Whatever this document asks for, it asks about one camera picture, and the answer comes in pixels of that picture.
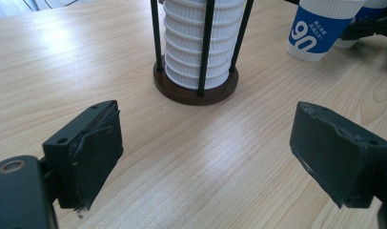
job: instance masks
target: black screw hole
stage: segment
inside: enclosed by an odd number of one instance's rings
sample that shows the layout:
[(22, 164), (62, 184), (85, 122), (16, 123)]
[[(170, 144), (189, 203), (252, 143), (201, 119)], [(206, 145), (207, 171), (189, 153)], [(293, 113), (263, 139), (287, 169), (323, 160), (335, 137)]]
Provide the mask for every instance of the black screw hole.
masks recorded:
[(57, 142), (58, 144), (63, 144), (63, 143), (65, 143), (67, 140), (68, 140), (67, 138), (60, 138), (60, 139), (57, 140), (56, 142)]
[(378, 145), (378, 141), (376, 140), (370, 140), (369, 143), (371, 143), (372, 145)]

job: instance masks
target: printed number 90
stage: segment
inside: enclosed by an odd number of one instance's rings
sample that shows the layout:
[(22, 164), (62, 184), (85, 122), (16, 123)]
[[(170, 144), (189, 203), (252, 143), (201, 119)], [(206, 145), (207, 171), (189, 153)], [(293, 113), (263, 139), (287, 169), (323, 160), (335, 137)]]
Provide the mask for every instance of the printed number 90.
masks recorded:
[[(313, 36), (306, 36), (308, 30), (307, 24), (304, 21), (298, 21), (297, 24), (295, 24), (295, 29), (292, 30), (291, 36), (296, 40), (295, 47), (297, 49), (308, 51), (317, 44), (317, 40)], [(310, 42), (310, 44), (306, 47), (299, 48), (300, 45), (304, 45), (306, 42)]]

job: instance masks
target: black vertical rod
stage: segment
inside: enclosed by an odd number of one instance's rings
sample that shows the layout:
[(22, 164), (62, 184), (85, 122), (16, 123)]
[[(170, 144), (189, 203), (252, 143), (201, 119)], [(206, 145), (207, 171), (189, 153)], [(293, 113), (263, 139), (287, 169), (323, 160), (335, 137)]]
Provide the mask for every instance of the black vertical rod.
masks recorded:
[(163, 72), (163, 63), (161, 61), (161, 43), (160, 43), (160, 29), (158, 25), (158, 9), (157, 1), (151, 0), (152, 3), (152, 21), (155, 45), (155, 58), (157, 59), (157, 71)]
[(245, 6), (243, 19), (241, 20), (240, 31), (238, 33), (237, 42), (234, 47), (234, 54), (232, 57), (232, 65), (230, 66), (230, 73), (234, 72), (235, 63), (237, 62), (238, 53), (240, 52), (241, 44), (244, 39), (244, 33), (247, 29), (248, 20), (250, 19), (251, 8), (253, 7), (254, 0), (248, 0)]
[(211, 46), (212, 24), (214, 21), (214, 0), (207, 0), (205, 28), (203, 30), (202, 56), (200, 57), (199, 86), (197, 95), (205, 95), (206, 70), (208, 69), (209, 47)]

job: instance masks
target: dark brown base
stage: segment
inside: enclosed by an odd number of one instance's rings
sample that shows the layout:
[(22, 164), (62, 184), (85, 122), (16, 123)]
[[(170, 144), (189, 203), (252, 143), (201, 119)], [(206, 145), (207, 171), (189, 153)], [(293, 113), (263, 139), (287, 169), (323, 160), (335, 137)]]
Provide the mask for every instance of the dark brown base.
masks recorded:
[(217, 88), (205, 90), (203, 96), (198, 96), (197, 90), (186, 89), (173, 83), (166, 75), (165, 69), (162, 72), (158, 72), (157, 63), (154, 64), (153, 75), (155, 87), (161, 93), (175, 102), (194, 106), (211, 105), (226, 99), (235, 91), (238, 82), (238, 71), (234, 69), (234, 72), (229, 74), (226, 82)]

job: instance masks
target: light wood grain surface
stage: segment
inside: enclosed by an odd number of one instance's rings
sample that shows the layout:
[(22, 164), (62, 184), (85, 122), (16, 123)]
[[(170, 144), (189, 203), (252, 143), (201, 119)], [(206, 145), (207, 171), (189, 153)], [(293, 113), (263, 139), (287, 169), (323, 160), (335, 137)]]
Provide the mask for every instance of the light wood grain surface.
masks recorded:
[(299, 61), (285, 51), (295, 10), (255, 1), (237, 89), (206, 107), (154, 86), (150, 1), (0, 19), (0, 160), (42, 157), (42, 142), (76, 115), (117, 99), (124, 155), (83, 218), (54, 203), (61, 228), (377, 228), (379, 201), (337, 209), (289, 137), (301, 100), (387, 139), (387, 38)]

